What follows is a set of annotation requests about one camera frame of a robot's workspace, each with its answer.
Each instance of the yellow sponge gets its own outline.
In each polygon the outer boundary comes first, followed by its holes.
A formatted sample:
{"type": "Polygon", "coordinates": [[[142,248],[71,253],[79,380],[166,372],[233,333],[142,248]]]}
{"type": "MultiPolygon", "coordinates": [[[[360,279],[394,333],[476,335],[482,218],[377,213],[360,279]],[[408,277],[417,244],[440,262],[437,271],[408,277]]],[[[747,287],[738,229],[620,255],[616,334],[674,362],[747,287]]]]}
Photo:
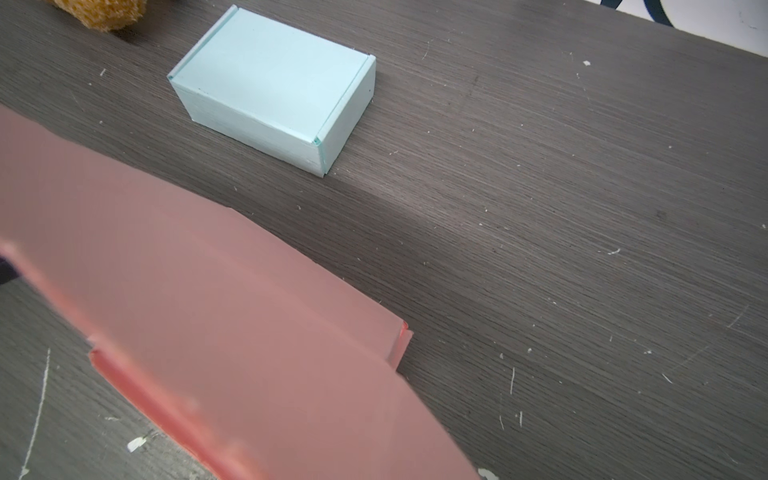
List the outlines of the yellow sponge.
{"type": "Polygon", "coordinates": [[[147,0],[48,0],[73,14],[88,28],[119,30],[136,23],[147,10],[147,0]]]}

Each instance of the dark wooden tabletop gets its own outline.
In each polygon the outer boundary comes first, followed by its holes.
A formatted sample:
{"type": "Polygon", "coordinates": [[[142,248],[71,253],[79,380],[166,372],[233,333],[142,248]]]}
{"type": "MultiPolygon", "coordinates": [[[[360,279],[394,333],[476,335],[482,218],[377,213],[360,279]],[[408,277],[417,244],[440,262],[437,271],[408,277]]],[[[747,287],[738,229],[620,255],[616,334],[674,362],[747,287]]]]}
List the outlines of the dark wooden tabletop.
{"type": "MultiPolygon", "coordinates": [[[[104,35],[2,2],[0,101],[381,300],[415,331],[401,374],[502,480],[768,478],[768,59],[581,0],[239,5],[378,58],[322,180],[165,79],[227,3],[104,35]]],[[[0,478],[28,452],[27,480],[206,478],[87,351],[0,287],[0,478]]]]}

